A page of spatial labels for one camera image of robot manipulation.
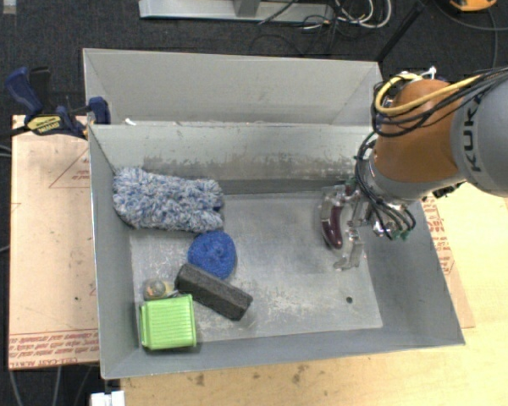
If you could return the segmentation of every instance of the black cable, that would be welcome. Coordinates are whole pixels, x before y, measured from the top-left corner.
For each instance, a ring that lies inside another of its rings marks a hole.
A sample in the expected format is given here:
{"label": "black cable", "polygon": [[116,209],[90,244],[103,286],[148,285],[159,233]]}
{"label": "black cable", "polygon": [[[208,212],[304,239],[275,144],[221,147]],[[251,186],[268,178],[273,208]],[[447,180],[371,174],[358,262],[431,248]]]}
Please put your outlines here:
{"label": "black cable", "polygon": [[463,23],[462,21],[460,21],[456,17],[452,17],[450,14],[448,14],[437,3],[435,3],[435,6],[437,7],[437,9],[440,12],[442,12],[442,14],[446,18],[451,19],[452,21],[454,21],[455,23],[457,23],[459,25],[462,25],[463,27],[467,27],[469,29],[474,29],[474,30],[483,30],[483,31],[508,31],[508,26],[506,26],[506,27],[496,27],[496,26],[493,26],[493,27],[482,27],[481,25],[472,25],[472,24]]}
{"label": "black cable", "polygon": [[348,0],[340,0],[340,4],[337,9],[334,11],[333,21],[331,24],[331,34],[329,37],[328,44],[326,46],[325,54],[331,54],[331,50],[333,49],[334,38],[337,31],[337,24],[339,23],[340,13],[342,12],[343,7],[345,6]]}
{"label": "black cable", "polygon": [[248,52],[249,53],[252,53],[252,49],[254,48],[254,45],[256,44],[256,42],[258,42],[260,39],[263,39],[263,38],[266,38],[266,37],[272,37],[274,39],[280,39],[281,41],[285,42],[286,44],[288,44],[288,46],[292,47],[294,50],[297,51],[297,53],[299,54],[300,57],[305,57],[305,53],[293,42],[291,41],[290,39],[288,39],[286,36],[283,36],[283,35],[277,35],[277,34],[265,34],[265,35],[259,35],[259,36],[256,36],[250,46],[248,47]]}
{"label": "black cable", "polygon": [[[371,117],[372,117],[372,126],[373,130],[376,134],[382,135],[384,137],[399,137],[405,134],[409,134],[415,129],[418,129],[422,127],[425,122],[438,110],[450,105],[452,102],[457,101],[458,99],[461,99],[463,96],[470,95],[471,98],[468,100],[470,101],[474,96],[477,96],[478,94],[483,94],[489,89],[493,88],[495,85],[505,81],[508,79],[508,66],[504,67],[502,69],[495,69],[491,71],[486,71],[485,73],[481,74],[478,79],[474,80],[471,84],[466,85],[458,89],[456,92],[448,95],[443,100],[439,101],[435,106],[430,108],[429,110],[425,112],[419,112],[415,115],[409,116],[407,118],[398,118],[400,114],[388,117],[384,115],[383,113],[380,113],[376,110],[376,107],[374,106],[374,102],[371,106]],[[420,107],[421,105],[418,105],[417,107],[412,108],[411,110],[408,110],[402,114],[409,113],[410,111],[413,111],[414,109]],[[394,132],[394,133],[388,133],[384,132],[381,127],[382,125],[396,125],[401,126],[404,123],[414,123],[412,126],[403,128],[403,130]]]}
{"label": "black cable", "polygon": [[405,215],[403,215],[399,209],[394,208],[393,206],[390,206],[386,201],[382,198],[374,194],[371,189],[368,188],[367,183],[363,180],[362,177],[362,170],[361,165],[363,162],[365,162],[365,154],[367,153],[368,149],[372,149],[374,146],[374,141],[370,141],[370,139],[374,136],[374,132],[369,134],[365,140],[360,145],[357,156],[356,156],[356,166],[355,166],[355,178],[357,185],[360,189],[360,191],[367,197],[367,200],[369,201],[369,204],[371,205],[372,211],[377,216],[378,222],[380,224],[380,227],[382,228],[384,235],[390,239],[393,240],[393,237],[389,233],[387,226],[384,222],[384,219],[382,218],[381,212],[389,217],[400,232],[407,231],[410,232],[415,226],[416,226],[416,219],[414,216],[408,211],[408,209],[405,209],[404,212]]}
{"label": "black cable", "polygon": [[277,12],[275,12],[273,15],[267,17],[263,21],[260,21],[258,25],[266,24],[270,21],[273,21],[275,18],[277,18],[279,15],[283,14],[285,11],[287,11],[290,6],[294,3],[297,3],[299,0],[290,0],[288,3],[286,3],[281,9],[279,9]]}

